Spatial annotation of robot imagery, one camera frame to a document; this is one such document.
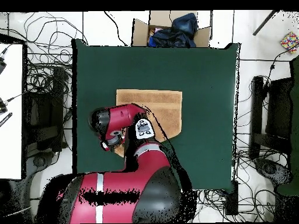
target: green tablecloth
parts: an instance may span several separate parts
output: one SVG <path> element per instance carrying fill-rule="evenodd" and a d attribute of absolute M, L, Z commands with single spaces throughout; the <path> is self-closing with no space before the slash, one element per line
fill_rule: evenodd
<path fill-rule="evenodd" d="M 238 44 L 227 49 L 77 46 L 77 171 L 112 171 L 123 159 L 104 152 L 88 114 L 116 104 L 116 89 L 183 92 L 182 132 L 171 139 L 194 189 L 231 189 Z"/>

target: floor tile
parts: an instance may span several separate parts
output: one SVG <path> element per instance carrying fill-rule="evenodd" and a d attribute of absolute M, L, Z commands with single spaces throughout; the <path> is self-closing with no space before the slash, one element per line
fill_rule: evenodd
<path fill-rule="evenodd" d="M 234 22 L 234 43 L 241 43 L 240 57 L 244 59 L 274 60 L 275 57 L 286 49 L 280 41 L 290 31 L 299 36 L 299 13 L 279 12 L 275 14 L 253 36 L 253 32 L 265 20 L 271 10 L 236 10 Z M 292 60 L 298 55 L 289 52 L 282 54 L 279 60 Z"/>
<path fill-rule="evenodd" d="M 8 33 L 6 30 L 7 26 L 8 26 L 8 14 L 6 12 L 0 12 L 0 34 L 7 35 Z"/>
<path fill-rule="evenodd" d="M 119 37 L 131 45 L 133 19 L 148 23 L 149 11 L 106 11 L 119 28 Z M 124 46 L 117 37 L 116 25 L 104 11 L 84 12 L 84 35 L 90 46 Z"/>
<path fill-rule="evenodd" d="M 12 36 L 20 39 L 24 39 L 22 38 L 24 36 L 28 40 L 40 44 L 37 46 L 28 42 L 28 53 L 60 54 L 64 52 L 65 54 L 72 54 L 71 39 L 82 39 L 82 33 L 79 32 L 82 31 L 82 12 L 11 13 L 9 24 L 12 29 Z M 60 57 L 54 55 L 51 56 L 51 59 L 59 60 Z"/>
<path fill-rule="evenodd" d="M 210 47 L 225 48 L 232 42 L 233 10 L 213 11 L 213 36 Z"/>

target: tan cloth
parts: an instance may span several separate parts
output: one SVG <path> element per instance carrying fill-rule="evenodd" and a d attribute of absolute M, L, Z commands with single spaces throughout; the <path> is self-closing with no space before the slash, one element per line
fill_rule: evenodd
<path fill-rule="evenodd" d="M 148 107 L 168 138 L 173 138 L 182 130 L 182 92 L 167 90 L 138 90 L 138 89 L 117 89 L 116 105 L 135 103 L 143 108 Z M 155 131 L 155 138 L 159 142 L 165 140 L 155 118 L 148 114 Z M 115 153 L 124 157 L 124 147 L 116 148 Z"/>

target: cable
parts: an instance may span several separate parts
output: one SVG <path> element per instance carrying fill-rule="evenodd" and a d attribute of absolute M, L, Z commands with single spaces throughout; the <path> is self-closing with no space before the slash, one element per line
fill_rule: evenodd
<path fill-rule="evenodd" d="M 22 209 L 22 210 L 20 210 L 20 211 L 17 211 L 17 212 L 15 212 L 15 213 L 12 213 L 12 214 L 6 215 L 6 216 L 4 216 L 4 217 L 11 216 L 11 215 L 16 215 L 16 214 L 18 214 L 18 213 L 21 213 L 21 212 L 23 212 L 23 211 L 27 211 L 27 210 L 28 210 L 28 209 L 30 209 L 30 208 L 31 208 L 31 206 L 30 206 L 30 207 L 28 207 L 28 208 L 26 208 L 26 209 Z"/>
<path fill-rule="evenodd" d="M 116 22 L 111 18 L 111 16 L 109 16 L 109 15 L 107 14 L 106 11 L 104 11 L 104 13 L 105 13 L 105 15 L 108 16 L 108 18 L 115 24 L 116 29 L 117 29 L 117 36 L 118 36 L 119 40 L 124 44 L 124 46 L 128 46 L 125 42 L 123 42 L 123 41 L 120 39 L 120 37 L 119 37 L 119 27 L 118 27 L 118 25 L 116 24 Z"/>
<path fill-rule="evenodd" d="M 289 48 L 288 50 L 286 50 L 286 51 L 284 51 L 284 52 L 278 54 L 278 55 L 275 57 L 273 63 L 271 64 L 270 72 L 269 72 L 269 76 L 267 77 L 267 81 L 266 81 L 266 84 L 265 84 L 265 88 L 266 88 L 266 89 L 267 89 L 268 84 L 269 84 L 269 79 L 270 79 L 271 71 L 272 71 L 272 69 L 274 69 L 274 63 L 276 62 L 277 58 L 280 57 L 282 54 L 287 53 L 288 51 L 290 51 L 290 50 L 296 48 L 297 46 L 299 46 L 299 43 L 296 44 L 296 45 L 294 45 L 293 47 Z"/>
<path fill-rule="evenodd" d="M 171 21 L 171 24 L 172 24 L 172 20 L 171 20 L 171 10 L 169 11 L 169 20 Z"/>
<path fill-rule="evenodd" d="M 9 46 L 7 46 L 1 53 L 0 53 L 0 56 L 1 55 L 4 55 L 6 52 L 7 52 L 7 49 L 12 46 L 13 44 L 10 44 Z"/>

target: black cable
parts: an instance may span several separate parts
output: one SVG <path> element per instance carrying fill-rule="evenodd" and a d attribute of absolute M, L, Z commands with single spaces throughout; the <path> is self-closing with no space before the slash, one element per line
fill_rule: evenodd
<path fill-rule="evenodd" d="M 270 75 L 271 75 L 271 71 L 274 69 L 274 63 L 276 62 L 277 58 L 280 57 L 282 54 L 287 53 L 288 51 L 294 49 L 294 48 L 297 47 L 297 46 L 299 46 L 299 43 L 296 44 L 296 45 L 294 45 L 293 47 L 289 48 L 288 50 L 286 50 L 286 51 L 284 51 L 284 52 L 278 54 L 278 55 L 275 57 L 273 63 L 271 64 L 271 67 L 270 67 L 270 72 L 269 72 L 269 76 L 267 77 L 267 81 L 266 81 L 266 84 L 265 84 L 265 88 L 268 87 L 269 79 L 270 79 Z"/>
<path fill-rule="evenodd" d="M 171 20 L 171 10 L 169 11 L 169 20 L 171 21 L 171 24 L 172 24 L 172 20 Z"/>
<path fill-rule="evenodd" d="M 108 16 L 108 18 L 115 24 L 116 29 L 117 29 L 117 36 L 118 36 L 119 40 L 124 44 L 124 46 L 128 46 L 125 42 L 123 42 L 123 41 L 120 39 L 120 37 L 119 37 L 119 27 L 118 27 L 118 25 L 116 24 L 116 22 L 111 18 L 111 16 L 109 16 L 109 15 L 106 13 L 106 11 L 104 11 L 104 13 L 105 13 L 105 15 Z"/>
<path fill-rule="evenodd" d="M 0 56 L 1 55 L 4 55 L 6 52 L 7 52 L 7 50 L 8 50 L 8 48 L 10 47 L 10 46 L 12 46 L 13 44 L 10 44 L 9 46 L 7 46 L 1 53 L 0 53 Z"/>

